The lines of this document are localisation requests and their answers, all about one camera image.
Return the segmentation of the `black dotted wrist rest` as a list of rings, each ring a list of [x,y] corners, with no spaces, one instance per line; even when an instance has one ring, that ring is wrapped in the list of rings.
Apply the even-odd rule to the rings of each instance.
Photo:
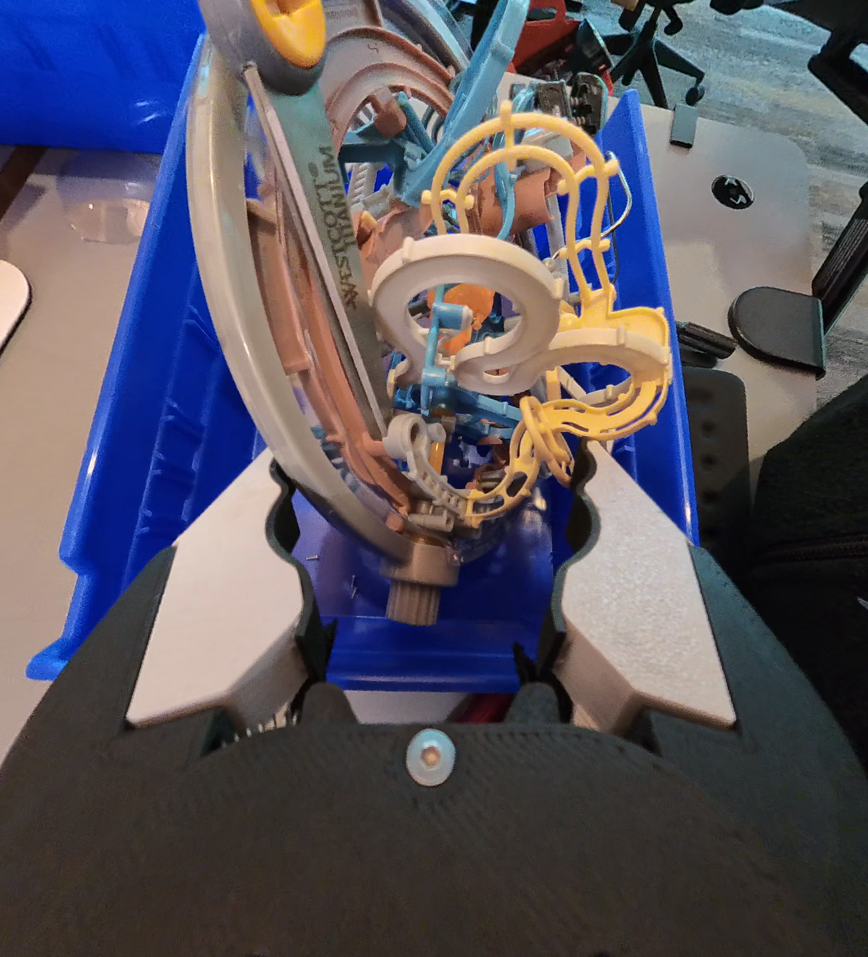
[[[701,545],[726,569],[741,557],[751,511],[747,396],[727,371],[683,371]]]

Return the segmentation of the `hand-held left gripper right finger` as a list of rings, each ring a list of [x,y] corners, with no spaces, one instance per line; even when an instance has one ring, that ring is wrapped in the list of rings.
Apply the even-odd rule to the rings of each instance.
[[[583,490],[595,543],[568,566],[556,665],[579,721],[622,733],[644,708],[714,727],[735,712],[687,537],[598,443]]]

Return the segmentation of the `plastic ball maze puzzle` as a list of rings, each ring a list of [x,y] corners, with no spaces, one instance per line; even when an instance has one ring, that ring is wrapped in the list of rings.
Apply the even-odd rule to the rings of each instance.
[[[207,30],[188,112],[191,229],[213,325],[275,460],[381,558],[387,616],[428,626],[475,542],[569,437],[656,422],[669,323],[616,306],[618,159],[509,88],[530,2],[495,2],[472,54],[435,2],[321,2],[318,81],[392,413],[372,437],[246,80]]]

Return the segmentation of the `small blue plastic bin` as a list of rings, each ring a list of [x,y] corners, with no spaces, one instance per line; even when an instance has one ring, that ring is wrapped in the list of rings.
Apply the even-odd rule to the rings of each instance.
[[[77,573],[61,637],[26,675],[53,679],[141,572],[264,449],[228,371],[201,286],[186,184],[192,58],[160,171],[60,545]],[[329,678],[343,688],[500,692],[518,688],[512,648],[530,656],[569,548],[570,493],[545,481],[496,548],[461,570],[438,621],[389,621],[379,559],[296,493],[294,556],[321,617],[337,622]]]

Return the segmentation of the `large blue plastic bin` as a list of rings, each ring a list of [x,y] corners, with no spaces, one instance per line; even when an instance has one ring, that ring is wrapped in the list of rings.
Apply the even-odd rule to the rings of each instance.
[[[161,153],[194,1],[0,1],[0,145]]]

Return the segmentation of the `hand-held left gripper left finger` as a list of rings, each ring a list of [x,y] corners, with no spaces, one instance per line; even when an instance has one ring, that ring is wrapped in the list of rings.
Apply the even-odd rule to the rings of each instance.
[[[325,679],[332,628],[292,556],[293,488],[257,458],[182,533],[126,719],[158,724],[223,708],[263,729],[308,679]]]

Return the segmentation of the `grey orange handled scissors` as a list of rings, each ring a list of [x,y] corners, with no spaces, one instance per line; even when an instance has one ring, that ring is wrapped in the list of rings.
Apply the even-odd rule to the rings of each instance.
[[[382,349],[369,303],[332,128],[318,88],[327,45],[319,1],[201,1],[210,38],[243,77],[305,252],[319,281],[332,333],[368,430],[391,417]]]

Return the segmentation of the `black hand grip exerciser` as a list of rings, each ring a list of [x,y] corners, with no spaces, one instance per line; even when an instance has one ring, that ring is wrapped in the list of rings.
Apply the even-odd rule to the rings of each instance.
[[[608,90],[596,74],[579,72],[570,78],[538,81],[537,110],[566,119],[595,137],[607,118]]]

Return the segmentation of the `person's black clothing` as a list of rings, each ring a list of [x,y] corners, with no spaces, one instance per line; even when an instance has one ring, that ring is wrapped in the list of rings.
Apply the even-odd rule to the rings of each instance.
[[[764,457],[741,589],[868,773],[868,375]]]

